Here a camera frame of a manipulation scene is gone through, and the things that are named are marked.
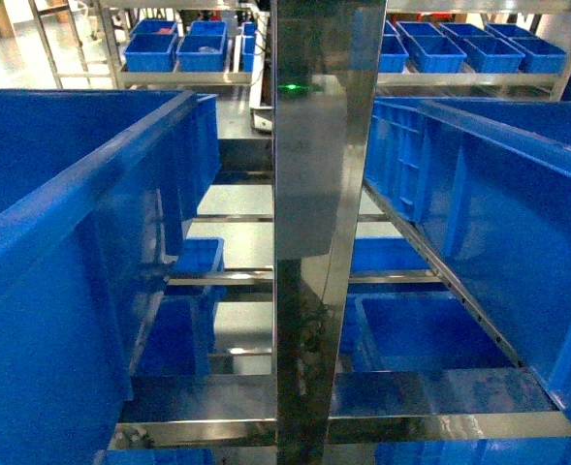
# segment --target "steel frame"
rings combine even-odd
[[[198,5],[186,0],[103,0],[102,5],[107,12],[109,7],[164,6],[164,2],[178,8]],[[435,0],[433,5],[427,2],[425,9],[571,12],[571,2],[484,3],[468,0],[456,8],[452,0]],[[303,0],[279,3],[272,18],[276,26],[274,172],[267,171],[271,167],[265,160],[241,166],[226,162],[235,166],[232,173],[260,172],[264,181],[274,177],[274,215],[200,215],[196,220],[273,222],[274,268],[169,277],[170,286],[227,285],[230,301],[273,299],[272,347],[251,348],[242,355],[272,356],[275,372],[252,377],[137,378],[134,400],[125,404],[111,449],[276,446],[278,465],[289,465],[321,463],[327,444],[571,436],[571,423],[455,273],[369,185],[365,188],[382,214],[359,215],[376,70],[347,69],[343,57],[350,52],[348,32],[335,20],[350,24],[359,4],[325,0],[320,15],[310,15],[304,4]],[[391,12],[411,12],[420,9],[421,2],[400,0],[390,5]],[[218,0],[212,7],[234,6]],[[366,52],[377,56],[385,5],[372,0],[367,7],[378,43]],[[316,46],[301,46],[311,38]],[[287,59],[296,44],[303,66],[298,75],[292,75]],[[552,85],[555,98],[570,72],[571,53],[560,77],[458,75],[457,85]],[[380,75],[379,79],[390,85],[456,85],[445,75],[417,75],[408,82],[405,76]],[[288,94],[281,84],[291,79],[309,83],[312,90]],[[432,272],[350,274],[356,223],[365,219],[390,221]],[[460,299],[514,368],[336,373],[348,283],[438,281]],[[475,395],[474,386],[492,387]],[[508,404],[503,398],[523,403]]]

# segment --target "shelf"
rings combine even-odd
[[[378,85],[523,85],[523,86],[552,86],[559,79],[559,75],[529,75],[516,74],[479,74],[479,73],[380,73]]]
[[[175,10],[245,10],[237,0],[102,0],[105,8],[173,8]]]
[[[131,73],[125,65],[117,72],[119,85],[250,85],[250,73]]]
[[[391,0],[388,13],[571,13],[571,0]]]
[[[102,0],[105,8],[174,8],[177,10],[244,10],[236,0]],[[571,13],[571,0],[391,0],[388,13]]]

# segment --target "small blue box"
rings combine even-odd
[[[440,31],[448,38],[453,39],[456,44],[460,44],[464,39],[471,37],[491,37],[492,34],[479,29],[477,26],[467,22],[444,22],[440,23]]]
[[[495,37],[470,37],[461,42],[468,63],[477,73],[515,73],[524,54]]]
[[[166,21],[165,19],[143,19],[130,31],[130,37],[137,34],[165,34],[159,32],[162,29],[169,29],[168,34],[177,34],[177,21]]]
[[[393,27],[390,21],[384,22],[384,35],[385,36],[396,36],[397,30]]]
[[[398,36],[384,36],[378,73],[401,73],[408,61],[408,52]]]
[[[225,66],[226,44],[225,35],[185,36],[177,48],[179,69],[187,72],[222,72]]]
[[[242,24],[242,36],[255,37],[255,31],[257,31],[257,24],[254,22],[244,22]]]
[[[421,73],[459,73],[466,54],[444,36],[410,38],[406,47]]]
[[[512,39],[524,58],[520,69],[525,73],[560,73],[567,54],[558,46],[541,39]]]
[[[128,71],[159,73],[172,71],[176,40],[176,34],[137,34],[123,52]]]
[[[242,40],[242,69],[246,73],[252,73],[255,61],[255,37],[243,37]]]
[[[522,29],[515,24],[486,24],[486,31],[501,39],[537,39],[532,32]]]
[[[398,21],[397,30],[402,36],[438,36],[442,37],[432,24],[417,21]]]
[[[190,25],[188,34],[201,36],[226,36],[227,23],[225,21],[194,21]]]

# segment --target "metal rail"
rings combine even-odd
[[[391,0],[387,13],[571,13],[571,0]]]
[[[553,86],[559,75],[530,74],[485,74],[485,73],[380,73],[378,85],[382,86],[472,86],[472,85],[512,85],[512,86]]]
[[[169,286],[271,286],[274,272],[269,268],[236,268],[210,273],[175,273]],[[424,269],[363,271],[350,275],[349,284],[439,283],[440,278]]]
[[[273,215],[253,214],[205,214],[197,215],[193,223],[272,223]],[[359,223],[383,223],[389,221],[383,213],[361,213]]]
[[[273,446],[274,379],[140,377],[110,449]],[[347,373],[336,376],[328,444],[571,436],[527,370]]]

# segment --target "metal shelf rack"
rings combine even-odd
[[[229,0],[201,5],[194,0],[102,0],[100,5],[105,25],[110,24],[109,8],[238,7]],[[571,13],[571,1],[560,0],[397,0],[389,5],[391,13]],[[325,0],[311,6],[292,0],[274,6],[274,216],[197,220],[273,221],[274,268],[176,275],[169,281],[175,286],[228,285],[234,295],[229,298],[236,301],[252,300],[251,295],[270,298],[273,293],[272,374],[137,378],[134,400],[123,409],[112,449],[276,446],[278,465],[298,465],[321,463],[329,444],[571,436],[571,423],[457,276],[368,186],[384,213],[374,219],[391,221],[430,263],[432,273],[350,275],[377,79],[375,69],[348,69],[347,25],[359,7],[356,0]],[[377,31],[371,46],[377,53],[386,3],[370,0],[365,7],[370,30]],[[301,46],[311,43],[315,46]],[[292,73],[294,50],[299,66]],[[570,75],[571,51],[560,76],[406,74],[380,75],[379,80],[387,85],[550,85],[553,98],[558,98]],[[291,82],[313,82],[312,90],[308,85],[303,92],[290,93]],[[234,165],[229,162],[224,160],[223,165]],[[244,169],[263,171],[265,164],[259,165]],[[336,373],[348,282],[437,280],[460,298],[515,368],[460,370],[458,377],[451,370]],[[421,383],[435,398],[455,401],[447,400],[440,411],[433,411],[420,397]],[[475,386],[479,390],[471,396],[477,402],[472,410],[461,405],[457,392],[472,392]],[[403,396],[400,405],[391,400],[396,387]],[[512,398],[522,402],[503,402],[510,387]]]
[[[211,86],[211,85],[250,85],[251,73],[239,71],[241,59],[241,39],[234,38],[229,47],[227,60],[222,73],[183,73],[178,64],[170,73],[131,73],[121,62],[119,44],[117,43],[112,27],[111,9],[128,11],[134,8],[150,9],[176,9],[176,10],[248,10],[257,14],[259,11],[254,3],[239,4],[237,1],[222,0],[204,2],[198,0],[96,0],[96,8],[101,20],[105,39],[106,54],[111,62],[111,73],[114,86],[127,88],[132,85],[185,85],[185,86]]]

